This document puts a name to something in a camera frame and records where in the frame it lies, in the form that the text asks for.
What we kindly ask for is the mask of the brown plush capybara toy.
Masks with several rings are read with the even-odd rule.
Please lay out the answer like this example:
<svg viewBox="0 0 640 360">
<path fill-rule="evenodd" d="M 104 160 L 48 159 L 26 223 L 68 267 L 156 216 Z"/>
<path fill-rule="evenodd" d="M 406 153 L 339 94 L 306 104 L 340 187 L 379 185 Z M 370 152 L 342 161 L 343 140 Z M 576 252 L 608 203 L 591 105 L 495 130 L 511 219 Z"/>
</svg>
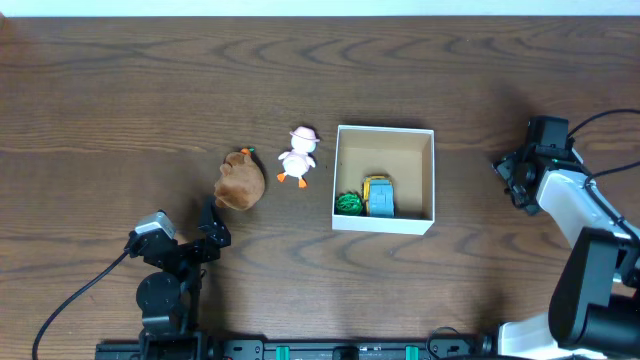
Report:
<svg viewBox="0 0 640 360">
<path fill-rule="evenodd" d="M 264 175 L 253 160 L 250 148 L 229 153 L 219 170 L 221 176 L 214 185 L 217 207 L 246 211 L 263 196 Z"/>
</svg>

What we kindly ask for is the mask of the white duck toy pink hat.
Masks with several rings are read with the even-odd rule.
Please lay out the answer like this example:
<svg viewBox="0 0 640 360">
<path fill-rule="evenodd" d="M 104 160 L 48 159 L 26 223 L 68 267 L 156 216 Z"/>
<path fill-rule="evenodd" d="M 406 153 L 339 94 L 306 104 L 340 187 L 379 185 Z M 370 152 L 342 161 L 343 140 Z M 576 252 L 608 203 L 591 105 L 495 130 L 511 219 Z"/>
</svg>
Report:
<svg viewBox="0 0 640 360">
<path fill-rule="evenodd" d="M 287 177 L 294 177 L 298 179 L 298 187 L 304 189 L 308 186 L 304 178 L 305 174 L 316 167 L 311 154 L 315 151 L 320 139 L 313 129 L 304 126 L 291 131 L 290 136 L 291 149 L 278 156 L 283 171 L 277 175 L 277 180 L 284 182 Z"/>
</svg>

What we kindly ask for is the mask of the green wire ball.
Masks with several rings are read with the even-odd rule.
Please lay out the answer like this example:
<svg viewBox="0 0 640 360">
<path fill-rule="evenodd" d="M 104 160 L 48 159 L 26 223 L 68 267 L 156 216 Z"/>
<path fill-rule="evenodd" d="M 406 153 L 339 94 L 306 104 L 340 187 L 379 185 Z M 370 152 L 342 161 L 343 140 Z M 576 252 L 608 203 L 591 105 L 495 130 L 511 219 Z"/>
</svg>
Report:
<svg viewBox="0 0 640 360">
<path fill-rule="evenodd" d="M 341 194 L 335 201 L 335 212 L 338 215 L 360 216 L 363 208 L 363 202 L 357 193 Z"/>
</svg>

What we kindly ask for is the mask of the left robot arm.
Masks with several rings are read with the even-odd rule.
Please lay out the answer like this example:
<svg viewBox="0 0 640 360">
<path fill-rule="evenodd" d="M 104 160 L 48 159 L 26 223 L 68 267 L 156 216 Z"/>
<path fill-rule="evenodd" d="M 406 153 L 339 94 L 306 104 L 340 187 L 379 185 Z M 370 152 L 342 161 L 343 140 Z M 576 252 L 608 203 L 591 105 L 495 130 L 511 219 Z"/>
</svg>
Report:
<svg viewBox="0 0 640 360">
<path fill-rule="evenodd" d="M 202 266 L 220 258 L 231 234 L 216 213 L 216 199 L 200 214 L 199 239 L 179 243 L 176 228 L 159 210 L 144 217 L 129 234 L 125 251 L 158 269 L 141 281 L 136 302 L 142 312 L 139 359 L 212 359 L 210 337 L 198 325 Z"/>
</svg>

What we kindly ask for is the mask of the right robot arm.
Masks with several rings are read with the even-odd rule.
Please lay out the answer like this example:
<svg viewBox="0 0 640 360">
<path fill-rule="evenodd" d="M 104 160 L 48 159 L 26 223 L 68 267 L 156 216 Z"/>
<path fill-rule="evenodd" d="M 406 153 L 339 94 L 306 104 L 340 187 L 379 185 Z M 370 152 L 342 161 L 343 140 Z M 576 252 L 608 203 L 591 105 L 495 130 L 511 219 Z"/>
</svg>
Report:
<svg viewBox="0 0 640 360">
<path fill-rule="evenodd" d="M 547 313 L 498 330 L 501 356 L 527 359 L 636 358 L 639 297 L 615 295 L 615 283 L 639 287 L 639 229 L 599 192 L 563 118 L 535 116 L 524 144 L 494 163 L 512 204 L 548 213 L 571 253 Z"/>
</svg>

